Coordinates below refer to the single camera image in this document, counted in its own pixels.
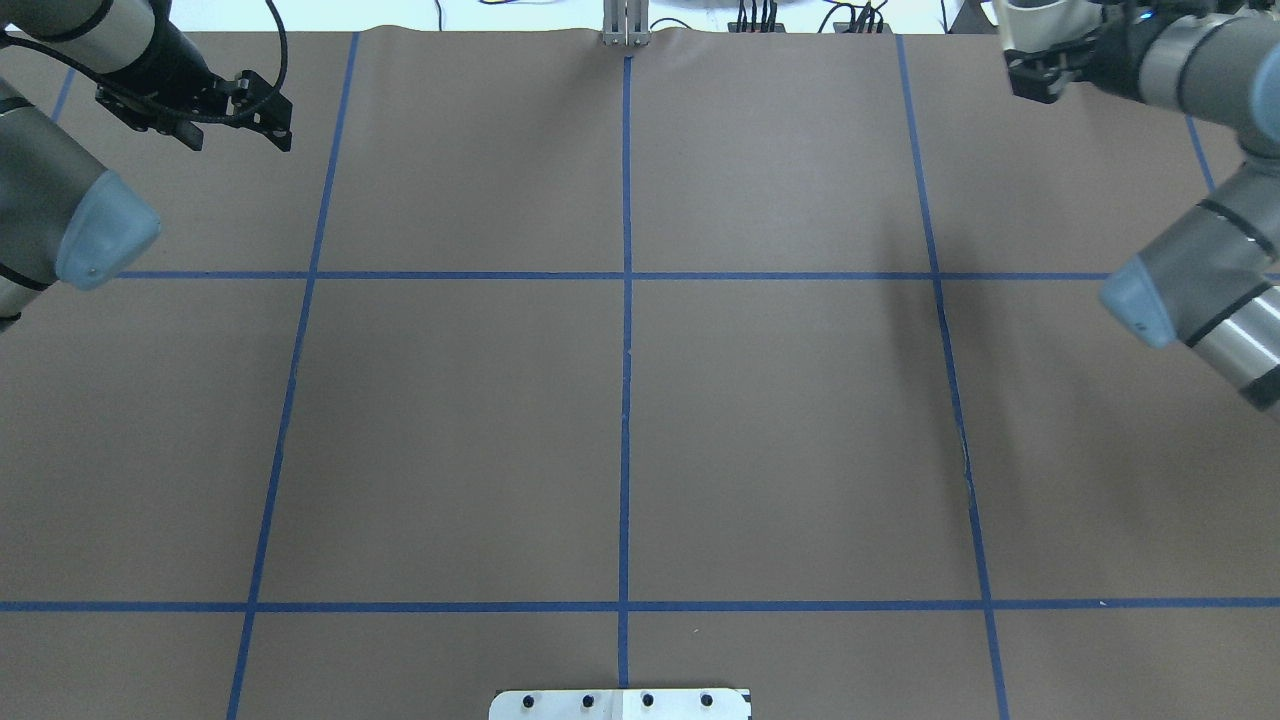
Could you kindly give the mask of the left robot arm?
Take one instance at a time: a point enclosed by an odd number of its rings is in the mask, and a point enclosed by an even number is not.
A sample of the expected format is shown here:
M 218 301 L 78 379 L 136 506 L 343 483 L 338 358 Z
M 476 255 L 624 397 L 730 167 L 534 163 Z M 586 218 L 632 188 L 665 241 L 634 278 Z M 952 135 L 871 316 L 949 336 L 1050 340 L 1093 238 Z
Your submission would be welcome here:
M 3 24 L 96 74 L 116 118 L 198 150 L 201 115 L 225 102 L 168 1 L 5 1 Z M 17 87 L 3 85 L 3 327 L 47 288 L 93 290 L 157 238 L 160 220 L 118 173 Z

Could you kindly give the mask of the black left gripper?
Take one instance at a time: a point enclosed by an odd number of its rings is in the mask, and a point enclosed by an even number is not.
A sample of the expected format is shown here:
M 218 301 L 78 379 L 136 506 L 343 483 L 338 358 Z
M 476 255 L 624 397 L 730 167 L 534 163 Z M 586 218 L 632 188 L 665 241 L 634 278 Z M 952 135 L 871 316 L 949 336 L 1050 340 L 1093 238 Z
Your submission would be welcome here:
M 209 69 L 200 50 L 166 14 L 143 13 L 147 44 L 140 55 L 119 70 L 105 72 L 110 83 L 173 111 L 224 117 L 230 105 L 223 92 L 225 79 Z M 175 119 L 145 104 L 137 104 L 106 85 L 97 85 L 96 102 L 137 132 L 154 129 L 175 138 L 192 151 L 204 147 L 204 132 L 193 120 Z

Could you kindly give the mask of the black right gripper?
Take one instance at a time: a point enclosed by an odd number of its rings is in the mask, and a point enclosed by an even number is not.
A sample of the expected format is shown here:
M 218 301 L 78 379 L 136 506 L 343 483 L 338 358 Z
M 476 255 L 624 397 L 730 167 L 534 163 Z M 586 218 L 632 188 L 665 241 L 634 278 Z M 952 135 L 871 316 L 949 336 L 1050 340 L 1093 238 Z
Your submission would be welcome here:
M 1160 33 L 1153 5 L 1102 5 L 1082 78 L 1106 94 L 1142 101 L 1140 68 Z

